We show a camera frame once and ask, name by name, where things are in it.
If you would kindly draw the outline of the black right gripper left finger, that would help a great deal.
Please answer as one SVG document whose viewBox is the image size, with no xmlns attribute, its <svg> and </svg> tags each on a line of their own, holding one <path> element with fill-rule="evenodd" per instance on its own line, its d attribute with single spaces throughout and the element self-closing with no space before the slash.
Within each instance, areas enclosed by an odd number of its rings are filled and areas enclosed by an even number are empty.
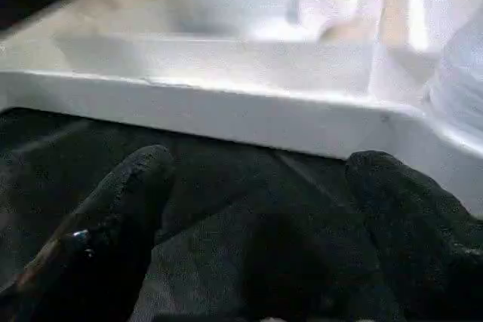
<svg viewBox="0 0 483 322">
<path fill-rule="evenodd" d="M 164 146 L 126 157 L 2 290 L 1 319 L 127 321 L 174 179 L 174 159 Z"/>
</svg>

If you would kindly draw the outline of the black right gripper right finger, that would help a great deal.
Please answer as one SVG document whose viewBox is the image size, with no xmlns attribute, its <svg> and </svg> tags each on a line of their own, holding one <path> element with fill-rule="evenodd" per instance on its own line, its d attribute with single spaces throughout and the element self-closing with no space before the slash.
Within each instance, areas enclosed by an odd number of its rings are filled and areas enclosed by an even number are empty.
<svg viewBox="0 0 483 322">
<path fill-rule="evenodd" d="M 481 320 L 481 220 L 385 152 L 351 154 L 346 181 L 405 316 Z"/>
</svg>

